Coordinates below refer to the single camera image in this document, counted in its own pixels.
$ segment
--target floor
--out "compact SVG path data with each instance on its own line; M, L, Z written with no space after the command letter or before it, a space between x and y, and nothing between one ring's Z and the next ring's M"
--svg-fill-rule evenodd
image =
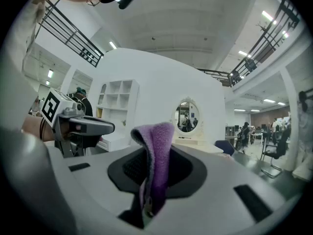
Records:
M233 158L238 163L242 164L244 167L252 171L253 173L259 175L262 179L271 184L276 188L286 200L294 197L298 193L301 193L306 182L300 179L294 178L289 171L283 171L276 178L271 179L265 175L261 168L270 168L270 157L265 157L264 161L260 160L261 157L261 141L256 140L253 145L250 144L249 148L245 151L246 154L242 152L237 152L233 154ZM281 157L279 160L273 160L273 164L276 166L281 166L284 161L286 161L287 156Z

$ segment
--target office chair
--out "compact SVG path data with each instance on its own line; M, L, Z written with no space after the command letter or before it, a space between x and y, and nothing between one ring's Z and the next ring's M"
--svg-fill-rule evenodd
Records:
M227 140L220 140L215 142L215 146L223 150L223 154L232 156L235 152L235 148Z
M290 130L285 130L283 132L283 135L282 135L282 138L280 139L280 141L278 142L277 146L276 145L270 145L270 144L267 144L265 146L265 152L262 152L262 155L263 155L263 161L264 161L264 158L265 156L268 156L268 157L271 157L271 160L270 160L270 168L273 167L274 169L276 169L278 171L277 174L271 174L268 170L266 170L265 168L262 168L261 171L269 176L270 178L276 178L280 173L282 173L283 169L282 168L279 168L275 165L272 164L272 160L273 159L279 159L281 156L284 156L286 154L286 150L288 148L288 145L287 145L287 139L289 138L290 136ZM275 153L268 153L269 151L267 151L267 148L268 147L276 147L276 152Z

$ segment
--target white vanity table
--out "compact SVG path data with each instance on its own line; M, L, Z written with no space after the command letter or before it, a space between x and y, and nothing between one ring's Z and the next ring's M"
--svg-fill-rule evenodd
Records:
M192 122L197 118L198 124L195 127L193 126ZM190 129L186 128L185 122L188 122L188 119L192 125L191 131ZM203 117L201 109L197 106L194 100L192 100L190 97L187 97L180 101L179 106L174 109L172 113L172 119L170 120L175 127L172 141L173 146L181 149L182 151L185 151L185 148L188 147L206 153L222 154L223 150L212 144L209 144L205 140L203 131L204 121L202 121L202 119Z

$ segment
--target black railing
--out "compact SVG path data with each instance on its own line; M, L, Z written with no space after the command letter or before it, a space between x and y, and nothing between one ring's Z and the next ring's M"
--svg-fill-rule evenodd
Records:
M197 69L199 71L204 72L205 74L211 75L213 78L219 80L223 86L231 87L232 86L232 77L230 73L218 70L204 70L204 69Z
M282 0L274 19L267 27L257 25L263 31L247 56L232 71L233 85L253 72L267 60L285 41L299 23L299 13L289 0Z
M104 54L51 1L47 0L47 4L46 19L41 26L91 65L97 67Z

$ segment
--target white partition wall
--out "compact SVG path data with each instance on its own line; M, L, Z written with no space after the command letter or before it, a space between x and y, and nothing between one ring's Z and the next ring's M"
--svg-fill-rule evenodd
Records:
M190 97L203 112L206 141L214 144L224 139L224 92L211 76L163 56L123 48L108 52L96 70L89 94L98 99L106 82L135 80L139 84L134 126L169 122L179 102ZM92 106L96 115L98 100Z

